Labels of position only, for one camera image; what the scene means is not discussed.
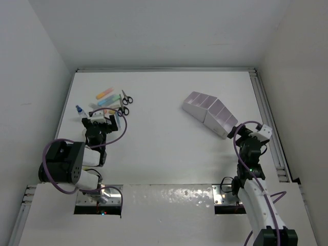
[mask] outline white wall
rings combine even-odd
[[[66,64],[257,66],[290,0],[29,0]]]
[[[328,1],[293,1],[260,72],[315,234],[327,245]]]
[[[0,7],[0,245],[7,245],[27,184],[38,183],[71,75],[27,0]]]

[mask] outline glossy white surface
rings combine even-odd
[[[297,184],[276,204],[299,236],[298,246],[315,246]],[[74,215],[76,195],[39,184],[19,246],[241,246],[251,231],[246,215],[215,215],[210,184],[125,185],[122,219],[115,215]]]
[[[123,89],[134,101],[127,106],[125,136],[106,148],[105,183],[220,183],[236,175],[232,140],[223,140],[182,109],[192,91],[217,96],[239,122],[261,122],[248,72],[76,73],[58,137],[83,141],[75,105],[91,110],[88,104],[109,87],[116,94]],[[108,141],[121,132],[109,134]],[[267,179],[278,182],[270,152],[260,161]]]

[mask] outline orange marker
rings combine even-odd
[[[100,94],[96,95],[97,99],[101,99],[102,97],[106,96],[107,94],[111,93],[114,90],[113,87],[101,92]]]

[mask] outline purple cable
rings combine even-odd
[[[235,149],[235,152],[236,152],[236,155],[238,157],[238,160],[239,162],[243,165],[243,167],[251,174],[251,176],[255,179],[255,181],[257,182],[258,186],[260,187],[261,191],[264,192],[264,188],[263,186],[261,185],[260,181],[258,180],[258,178],[255,176],[255,174],[247,167],[247,165],[243,162],[243,160],[241,159],[239,153],[238,153],[238,150],[237,150],[237,145],[236,145],[236,137],[237,137],[237,134],[239,132],[239,130],[245,126],[246,124],[249,124],[249,123],[255,123],[257,124],[258,126],[261,126],[261,123],[257,122],[257,121],[254,121],[254,120],[249,120],[249,121],[246,121],[242,124],[240,124],[237,128],[237,130],[235,131],[235,134],[234,134],[234,138],[233,138],[233,144],[234,144],[234,149]],[[276,232],[277,232],[277,246],[280,246],[280,234],[279,234],[279,227],[278,227],[278,222],[277,222],[277,219],[276,219],[276,216],[275,216],[275,213],[273,212],[273,209],[272,209],[272,206],[270,204],[270,201],[269,201],[269,198],[267,196],[267,194],[264,194],[264,198],[265,198],[265,201],[266,203],[268,204],[268,208],[270,210],[270,214],[271,214],[271,217],[272,217],[272,220],[273,220],[273,224],[275,225],[275,228],[276,228]]]
[[[271,195],[270,197],[273,197],[273,196],[277,196],[277,195],[280,195],[276,200],[273,201],[273,204],[275,204],[277,201],[279,201],[285,194],[287,194],[287,191],[281,191],[281,192],[278,192],[278,193],[275,193],[273,195]],[[247,243],[248,241],[251,239],[251,236],[253,235],[253,231],[250,232],[250,234],[248,235],[248,237],[246,238],[246,241],[244,243],[244,246],[247,246]]]
[[[122,116],[124,121],[125,121],[125,129],[123,131],[123,133],[121,134],[120,137],[118,137],[117,139],[113,140],[113,141],[110,141],[110,142],[107,142],[107,143],[104,143],[102,145],[96,145],[96,146],[91,146],[90,148],[93,149],[93,148],[97,148],[97,147],[102,147],[102,146],[106,146],[106,145],[110,145],[118,140],[120,140],[125,132],[127,131],[127,128],[128,128],[128,122],[127,122],[127,119],[124,117],[124,115],[119,112],[118,110],[116,109],[111,109],[111,108],[100,108],[100,109],[96,109],[94,111],[92,111],[91,113],[95,113],[99,110],[104,110],[104,109],[107,109],[107,110],[113,110],[115,112],[118,113],[119,116]],[[71,194],[74,194],[77,190],[78,190],[78,187],[75,187],[75,189],[73,191],[65,191],[64,189],[62,189],[61,187],[59,187],[58,184],[56,184],[56,182],[53,180],[53,178],[51,177],[50,175],[50,172],[48,170],[48,167],[47,167],[47,161],[46,161],[46,155],[47,155],[47,152],[48,152],[48,149],[50,148],[50,146],[54,143],[54,142],[60,142],[60,141],[66,141],[66,142],[71,142],[71,143],[74,143],[74,141],[72,140],[69,140],[69,139],[65,139],[65,138],[58,138],[58,139],[55,139],[51,142],[49,142],[45,148],[43,149],[43,153],[42,153],[42,165],[43,165],[43,168],[45,170],[45,173],[46,173],[46,176],[47,178],[49,179],[49,181],[52,183],[52,185],[57,189],[59,190],[60,192],[64,193],[64,194],[67,194],[67,195],[71,195]],[[83,191],[83,192],[86,192],[86,193],[93,193],[93,192],[97,192],[97,191],[100,191],[102,189],[106,189],[106,188],[113,188],[113,189],[116,189],[120,194],[121,194],[121,209],[122,209],[122,206],[123,206],[123,196],[122,196],[122,192],[116,188],[116,187],[113,187],[113,186],[105,186],[105,187],[102,187],[102,188],[99,188],[99,189],[95,189],[95,190],[80,190],[80,191]]]

